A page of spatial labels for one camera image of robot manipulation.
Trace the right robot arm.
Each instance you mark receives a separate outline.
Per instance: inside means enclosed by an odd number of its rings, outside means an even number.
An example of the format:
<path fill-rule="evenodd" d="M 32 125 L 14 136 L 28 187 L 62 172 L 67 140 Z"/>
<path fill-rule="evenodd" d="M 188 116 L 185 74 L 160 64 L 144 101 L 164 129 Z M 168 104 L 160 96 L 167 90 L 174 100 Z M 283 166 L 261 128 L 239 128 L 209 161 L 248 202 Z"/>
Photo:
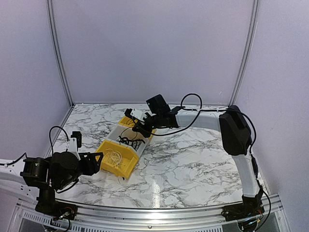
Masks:
<path fill-rule="evenodd" d="M 177 133 L 190 127 L 216 130 L 221 133 L 223 148 L 232 156 L 242 183 L 239 212 L 250 216 L 261 204 L 263 187 L 258 181 L 258 165 L 252 146 L 256 130 L 251 120 L 236 105 L 225 109 L 188 109 L 183 104 L 170 108 L 161 94 L 146 101 L 150 112 L 127 109 L 125 116 L 133 120 L 133 131 L 149 138 L 154 129 L 175 129 Z"/>

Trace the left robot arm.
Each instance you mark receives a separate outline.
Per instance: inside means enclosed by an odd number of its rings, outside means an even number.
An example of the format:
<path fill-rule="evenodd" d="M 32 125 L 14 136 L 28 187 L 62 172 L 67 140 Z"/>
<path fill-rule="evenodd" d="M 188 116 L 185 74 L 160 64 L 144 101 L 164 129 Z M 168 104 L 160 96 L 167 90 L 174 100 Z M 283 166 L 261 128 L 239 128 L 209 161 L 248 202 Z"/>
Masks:
<path fill-rule="evenodd" d="M 51 216 L 71 216 L 77 206 L 56 200 L 55 195 L 74 187 L 82 175 L 92 176 L 99 172 L 102 152 L 80 153 L 82 134 L 73 131 L 66 135 L 68 148 L 64 152 L 53 151 L 47 158 L 30 158 L 26 153 L 14 161 L 2 161 L 0 172 L 15 172 L 28 187 L 39 190 L 35 210 Z"/>

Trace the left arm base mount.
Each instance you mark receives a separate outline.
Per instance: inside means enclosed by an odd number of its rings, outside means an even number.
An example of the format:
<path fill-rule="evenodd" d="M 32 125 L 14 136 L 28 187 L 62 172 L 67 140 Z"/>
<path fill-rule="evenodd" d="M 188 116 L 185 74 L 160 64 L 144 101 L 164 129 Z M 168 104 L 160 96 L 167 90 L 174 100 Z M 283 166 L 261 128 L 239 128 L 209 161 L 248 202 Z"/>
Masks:
<path fill-rule="evenodd" d="M 78 207 L 74 204 L 63 202 L 38 202 L 35 210 L 53 217 L 53 220 L 69 219 L 74 220 Z"/>

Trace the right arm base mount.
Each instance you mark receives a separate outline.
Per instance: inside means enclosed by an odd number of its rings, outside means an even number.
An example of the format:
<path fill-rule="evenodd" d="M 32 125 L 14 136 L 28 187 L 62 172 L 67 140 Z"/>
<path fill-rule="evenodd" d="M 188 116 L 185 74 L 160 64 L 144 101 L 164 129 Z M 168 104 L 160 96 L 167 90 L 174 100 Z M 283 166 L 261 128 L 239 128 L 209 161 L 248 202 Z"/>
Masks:
<path fill-rule="evenodd" d="M 253 206 L 250 203 L 237 203 L 224 206 L 221 215 L 226 221 L 233 221 L 262 215 L 264 212 L 265 210 L 262 205 Z"/>

